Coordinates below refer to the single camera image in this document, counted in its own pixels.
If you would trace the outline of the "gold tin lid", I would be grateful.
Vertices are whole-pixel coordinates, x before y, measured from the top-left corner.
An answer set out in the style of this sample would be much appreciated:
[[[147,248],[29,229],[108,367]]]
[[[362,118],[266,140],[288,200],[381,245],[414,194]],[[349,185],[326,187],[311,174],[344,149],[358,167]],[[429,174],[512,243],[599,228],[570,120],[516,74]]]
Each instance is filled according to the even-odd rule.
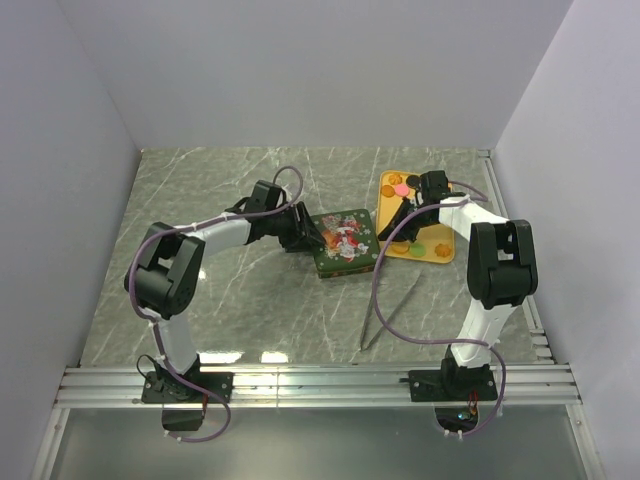
[[[324,245],[313,251],[316,258],[368,257],[376,260],[380,254],[379,241],[375,228],[366,209],[352,209],[312,216],[312,219],[324,236]]]

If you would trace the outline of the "green cookie tin box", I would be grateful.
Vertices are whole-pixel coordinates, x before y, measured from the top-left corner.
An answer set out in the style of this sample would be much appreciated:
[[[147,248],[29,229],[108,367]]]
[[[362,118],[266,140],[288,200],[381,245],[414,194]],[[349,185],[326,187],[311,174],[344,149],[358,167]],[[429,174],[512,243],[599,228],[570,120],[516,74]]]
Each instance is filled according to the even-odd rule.
[[[371,272],[374,269],[375,260],[370,256],[355,257],[350,260],[343,257],[321,256],[316,258],[315,265],[318,276],[326,279]]]

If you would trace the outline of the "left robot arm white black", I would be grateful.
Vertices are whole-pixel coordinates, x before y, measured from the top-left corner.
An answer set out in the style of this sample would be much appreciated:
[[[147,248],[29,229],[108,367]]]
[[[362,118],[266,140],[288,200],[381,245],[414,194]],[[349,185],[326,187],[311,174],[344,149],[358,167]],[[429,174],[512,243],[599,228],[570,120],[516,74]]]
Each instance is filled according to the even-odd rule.
[[[161,367],[170,372],[165,388],[177,401],[191,401],[201,389],[200,375],[191,371],[199,354],[186,310],[203,260],[265,236],[277,238],[287,253],[325,245],[304,203],[289,201],[280,186],[263,180],[250,196],[212,219],[184,226],[156,222],[147,230],[125,276],[125,290],[136,314],[151,326]]]

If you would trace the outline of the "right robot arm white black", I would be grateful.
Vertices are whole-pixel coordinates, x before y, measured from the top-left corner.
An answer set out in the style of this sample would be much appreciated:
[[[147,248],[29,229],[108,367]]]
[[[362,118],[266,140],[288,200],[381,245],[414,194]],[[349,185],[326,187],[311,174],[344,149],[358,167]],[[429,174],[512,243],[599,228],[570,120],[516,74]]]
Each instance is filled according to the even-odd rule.
[[[532,227],[491,213],[466,191],[456,192],[444,171],[429,171],[408,183],[390,222],[378,234],[382,253],[392,243],[417,240],[420,230],[443,225],[468,242],[467,287],[472,297],[458,337],[448,340],[441,364],[440,386],[452,399],[462,399],[475,387],[475,376],[486,369],[491,348],[513,311],[533,295],[538,272]]]

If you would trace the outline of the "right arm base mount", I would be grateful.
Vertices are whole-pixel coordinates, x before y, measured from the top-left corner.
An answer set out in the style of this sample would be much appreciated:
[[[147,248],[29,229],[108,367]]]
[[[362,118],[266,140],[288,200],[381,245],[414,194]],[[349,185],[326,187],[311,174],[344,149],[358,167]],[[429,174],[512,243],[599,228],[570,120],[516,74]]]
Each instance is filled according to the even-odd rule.
[[[410,370],[406,382],[411,401],[417,403],[498,399],[496,382],[489,368]]]

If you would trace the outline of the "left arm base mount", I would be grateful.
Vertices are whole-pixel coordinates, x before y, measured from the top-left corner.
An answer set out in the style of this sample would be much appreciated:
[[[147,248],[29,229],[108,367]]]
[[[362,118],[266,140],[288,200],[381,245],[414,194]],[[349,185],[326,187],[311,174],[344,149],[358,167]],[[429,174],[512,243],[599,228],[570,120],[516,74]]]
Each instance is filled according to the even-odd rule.
[[[162,407],[162,426],[168,432],[196,432],[209,406],[229,403],[233,382],[231,372],[192,371],[179,381],[160,368],[145,376],[141,403]]]

